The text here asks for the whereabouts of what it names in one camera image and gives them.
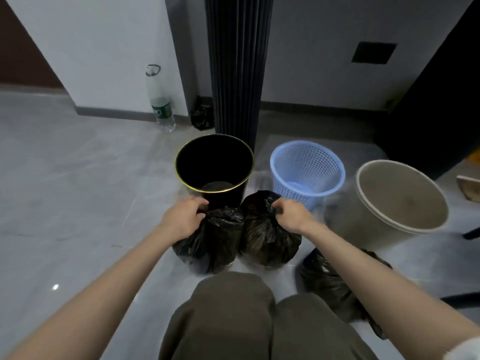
mesh basket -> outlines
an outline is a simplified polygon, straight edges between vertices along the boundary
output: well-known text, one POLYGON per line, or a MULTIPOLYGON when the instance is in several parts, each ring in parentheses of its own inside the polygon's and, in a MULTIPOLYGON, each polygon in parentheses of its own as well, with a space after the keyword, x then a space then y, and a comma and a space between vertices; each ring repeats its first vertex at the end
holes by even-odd
POLYGON ((345 181, 345 168, 333 151, 310 141, 289 141, 270 157, 273 191, 313 209, 345 181))

black square panel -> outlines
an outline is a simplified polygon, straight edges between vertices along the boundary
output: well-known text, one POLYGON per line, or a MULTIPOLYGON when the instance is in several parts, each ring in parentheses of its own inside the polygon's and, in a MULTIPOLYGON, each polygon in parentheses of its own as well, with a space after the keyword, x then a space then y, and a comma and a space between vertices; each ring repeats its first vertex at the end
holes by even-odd
POLYGON ((387 64, 396 46, 390 42, 360 41, 352 63, 387 64))

forearm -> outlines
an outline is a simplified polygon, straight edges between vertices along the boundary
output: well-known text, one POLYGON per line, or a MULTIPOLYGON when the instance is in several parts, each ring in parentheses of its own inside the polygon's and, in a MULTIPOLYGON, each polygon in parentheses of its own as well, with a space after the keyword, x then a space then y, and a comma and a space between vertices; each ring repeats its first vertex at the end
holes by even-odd
POLYGON ((154 230, 143 239, 47 319, 8 359, 99 359, 136 293, 169 248, 158 235, 154 230))
POLYGON ((303 230, 408 360, 442 359, 480 328, 320 223, 303 230))

sleeve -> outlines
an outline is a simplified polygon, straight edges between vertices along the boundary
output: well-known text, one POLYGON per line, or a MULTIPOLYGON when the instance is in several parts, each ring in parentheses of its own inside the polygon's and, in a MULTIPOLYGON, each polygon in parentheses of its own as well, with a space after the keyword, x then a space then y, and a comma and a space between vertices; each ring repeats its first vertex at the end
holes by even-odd
POLYGON ((449 351, 443 360, 480 360, 480 337, 462 342, 449 351))

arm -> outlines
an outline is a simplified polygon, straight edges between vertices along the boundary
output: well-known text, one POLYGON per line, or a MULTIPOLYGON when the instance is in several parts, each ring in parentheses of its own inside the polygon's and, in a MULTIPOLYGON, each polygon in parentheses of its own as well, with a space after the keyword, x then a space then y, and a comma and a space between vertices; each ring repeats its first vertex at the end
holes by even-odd
POLYGON ((278 223, 309 239, 407 360, 440 360, 480 328, 318 223, 301 203, 279 199, 278 223))
POLYGON ((136 247, 78 293, 10 354, 8 360, 99 359, 140 287, 165 251, 190 236, 205 217, 203 198, 168 209, 136 247))

